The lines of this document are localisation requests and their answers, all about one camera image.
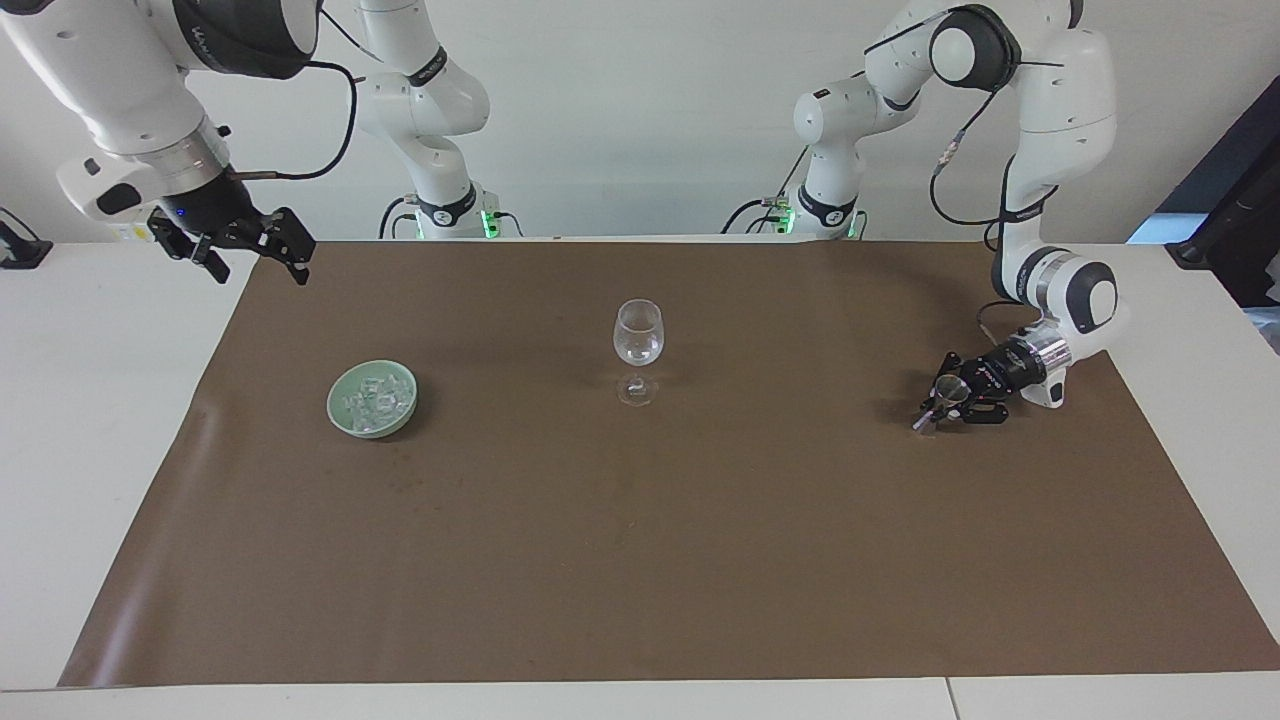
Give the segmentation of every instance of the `table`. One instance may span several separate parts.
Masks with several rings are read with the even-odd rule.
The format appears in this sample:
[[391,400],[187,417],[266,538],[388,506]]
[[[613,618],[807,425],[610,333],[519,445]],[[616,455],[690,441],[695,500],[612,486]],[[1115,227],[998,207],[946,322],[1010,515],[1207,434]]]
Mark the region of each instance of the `table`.
[[[1280,634],[1280,450],[1270,411],[1280,407],[1280,360],[1212,275],[1178,270],[1160,247],[1076,250],[1116,270],[1134,319],[1115,364]],[[229,258],[232,283],[218,287],[151,246],[63,245],[35,273],[0,274],[0,366],[12,383],[0,415],[0,687],[55,684],[252,261]],[[68,691],[3,694],[0,717],[160,717],[180,707],[273,717],[932,720],[955,717],[952,701],[965,720],[1262,720],[1280,707],[1280,674]]]

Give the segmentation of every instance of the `light green bowl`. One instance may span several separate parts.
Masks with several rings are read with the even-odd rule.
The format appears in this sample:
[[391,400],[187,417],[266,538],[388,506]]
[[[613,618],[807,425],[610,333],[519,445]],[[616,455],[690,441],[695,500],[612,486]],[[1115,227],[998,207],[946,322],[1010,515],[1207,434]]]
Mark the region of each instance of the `light green bowl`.
[[[351,429],[351,410],[343,401],[353,395],[360,395],[360,383],[362,383],[365,378],[385,378],[389,375],[396,375],[396,379],[408,383],[410,388],[413,391],[413,400],[410,402],[408,409],[403,415],[392,423],[380,428],[374,428],[367,433]],[[340,378],[338,378],[338,382],[333,383],[333,387],[329,389],[328,405],[329,421],[333,423],[333,425],[339,430],[360,439],[380,439],[399,432],[401,428],[408,423],[410,418],[413,416],[413,411],[417,410],[417,378],[413,377],[413,373],[411,373],[408,368],[401,365],[399,363],[393,363],[390,360],[374,360],[371,363],[364,363],[347,370]]]

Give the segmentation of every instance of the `wine glass base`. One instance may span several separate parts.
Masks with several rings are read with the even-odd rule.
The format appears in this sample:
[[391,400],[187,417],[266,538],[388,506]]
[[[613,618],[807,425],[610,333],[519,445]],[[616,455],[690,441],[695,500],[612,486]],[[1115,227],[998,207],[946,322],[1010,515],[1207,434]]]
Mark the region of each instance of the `wine glass base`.
[[631,407],[644,407],[658,395],[658,380],[640,374],[625,375],[618,380],[618,400]]

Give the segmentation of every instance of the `white robotic arm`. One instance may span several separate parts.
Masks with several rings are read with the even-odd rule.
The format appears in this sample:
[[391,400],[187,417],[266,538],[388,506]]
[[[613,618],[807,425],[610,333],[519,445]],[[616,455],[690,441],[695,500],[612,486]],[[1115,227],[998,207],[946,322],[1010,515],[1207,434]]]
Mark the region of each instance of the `white robotic arm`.
[[[1115,78],[1106,40],[1078,29],[1083,0],[913,0],[867,51],[867,70],[800,99],[796,129],[813,146],[806,179],[790,191],[794,232],[841,237],[852,222],[864,163],[858,142],[919,113],[933,77],[1020,96],[1020,141],[1005,178],[996,291],[1043,314],[975,360],[951,354],[922,407],[918,429],[943,419],[1000,423],[1002,402],[1064,402],[1066,369],[1121,332],[1126,309],[1115,274],[1039,238],[1044,200],[1102,161],[1116,133]],[[957,135],[934,170],[951,161]],[[969,224],[986,224],[982,222]]]
[[498,199],[471,179],[448,137],[489,122],[489,95],[449,58],[424,0],[357,0],[367,50],[392,70],[360,90],[360,127],[385,140],[413,181],[424,237],[494,237]]
[[183,79],[191,69],[293,77],[315,50],[319,1],[0,0],[0,27],[102,150],[58,173],[81,211],[105,220],[157,201],[152,231],[170,256],[225,282],[214,249],[252,250],[302,284],[315,241],[287,208],[253,208],[229,164],[229,131]]

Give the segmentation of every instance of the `wine glass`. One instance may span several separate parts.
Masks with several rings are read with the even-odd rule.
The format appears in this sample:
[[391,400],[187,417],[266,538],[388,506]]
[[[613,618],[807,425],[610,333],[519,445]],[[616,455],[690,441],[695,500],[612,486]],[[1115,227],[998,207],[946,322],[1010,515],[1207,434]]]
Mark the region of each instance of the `wine glass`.
[[[632,368],[650,365],[662,355],[664,343],[662,310],[653,301],[628,300],[622,304],[613,324],[613,350],[623,363]],[[618,397],[635,407],[653,402],[657,392],[658,383],[640,373],[618,380]]]

